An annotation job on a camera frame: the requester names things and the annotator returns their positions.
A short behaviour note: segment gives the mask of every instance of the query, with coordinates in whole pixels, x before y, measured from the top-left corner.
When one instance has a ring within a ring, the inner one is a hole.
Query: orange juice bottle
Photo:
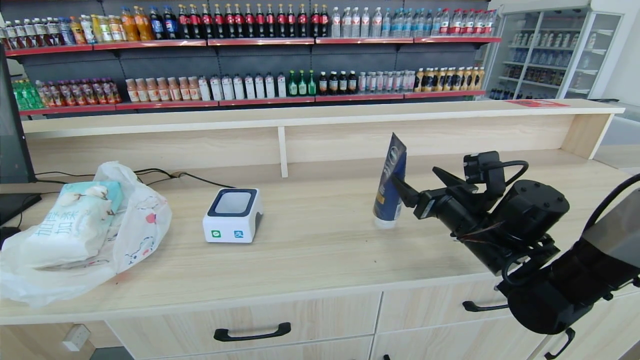
[[[127,34],[128,41],[140,41],[140,36],[138,34],[138,27],[136,26],[136,19],[131,15],[131,11],[128,8],[122,7],[122,15],[120,16],[122,20],[122,27],[124,28],[124,32]]]
[[[138,32],[140,33],[140,40],[142,41],[150,41],[153,40],[153,32],[151,32],[151,21],[149,17],[145,15],[145,11],[143,8],[138,6],[133,7],[135,10],[135,21],[136,26],[138,27]]]

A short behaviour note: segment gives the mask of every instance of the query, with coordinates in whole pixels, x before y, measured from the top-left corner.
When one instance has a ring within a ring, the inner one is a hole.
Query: floor
[[[97,348],[90,360],[133,360],[124,347]]]

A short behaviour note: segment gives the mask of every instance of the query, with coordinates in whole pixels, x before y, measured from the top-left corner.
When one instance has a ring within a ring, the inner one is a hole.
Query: blue tube
[[[394,133],[391,135],[376,201],[373,204],[373,213],[376,215],[374,223],[381,229],[391,229],[396,226],[396,219],[402,208],[402,200],[391,181],[391,175],[395,174],[400,180],[404,180],[405,170],[406,146]]]

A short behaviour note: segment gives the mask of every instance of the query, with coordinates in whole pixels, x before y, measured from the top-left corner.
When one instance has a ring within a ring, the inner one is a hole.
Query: green glass bottle
[[[307,82],[305,81],[305,71],[300,70],[300,82],[298,83],[298,95],[307,95]]]
[[[289,96],[298,96],[298,84],[293,70],[289,71]]]
[[[309,96],[316,96],[316,82],[314,81],[314,71],[309,70]]]

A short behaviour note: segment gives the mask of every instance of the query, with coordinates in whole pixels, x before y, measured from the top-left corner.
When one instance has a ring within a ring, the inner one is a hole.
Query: dark bottle
[[[234,14],[234,22],[236,23],[236,36],[244,37],[244,16],[240,12],[240,5],[236,4],[236,13]]]
[[[227,4],[227,8],[225,9],[225,24],[227,26],[227,37],[228,38],[237,38],[236,35],[236,20],[234,17],[234,13],[231,12],[231,4]]]
[[[282,10],[282,4],[278,5],[278,26],[276,27],[276,36],[279,38],[287,37],[287,17]]]
[[[307,21],[307,12],[305,11],[305,5],[300,4],[300,12],[298,13],[298,36],[306,38],[309,36],[309,23]]]
[[[202,30],[205,38],[216,38],[215,27],[213,26],[213,17],[209,11],[209,5],[202,4]]]
[[[191,19],[187,15],[187,8],[184,5],[178,5],[180,13],[178,14],[179,33],[182,38],[193,38],[193,30],[191,30]]]
[[[271,4],[267,4],[267,37],[275,38],[276,37],[276,17],[273,15],[273,9],[271,9]]]
[[[164,30],[164,20],[158,14],[158,8],[155,6],[149,8],[149,19],[151,19],[151,29],[154,32],[156,40],[165,40],[166,31]]]
[[[246,13],[244,13],[244,28],[245,28],[245,36],[248,38],[255,38],[255,16],[251,11],[251,5],[246,5]]]
[[[191,19],[191,30],[193,31],[193,38],[207,38],[202,26],[202,18],[198,13],[198,8],[194,4],[190,4],[191,13],[189,19]]]
[[[296,34],[296,14],[293,12],[293,4],[289,4],[289,12],[287,13],[287,36],[294,38]]]
[[[326,5],[322,5],[322,13],[320,14],[320,37],[329,36],[329,13],[326,11]]]
[[[166,38],[176,40],[179,38],[178,21],[171,9],[171,6],[164,7],[164,26],[166,27]]]
[[[228,38],[229,34],[225,30],[225,18],[220,12],[220,6],[216,4],[216,12],[213,14],[213,20],[215,23],[214,34],[217,38]]]
[[[320,37],[320,13],[318,4],[314,4],[314,12],[311,13],[311,37]]]
[[[262,4],[258,4],[258,12],[255,14],[255,26],[259,38],[266,38],[268,36],[267,24],[264,14],[262,13]]]

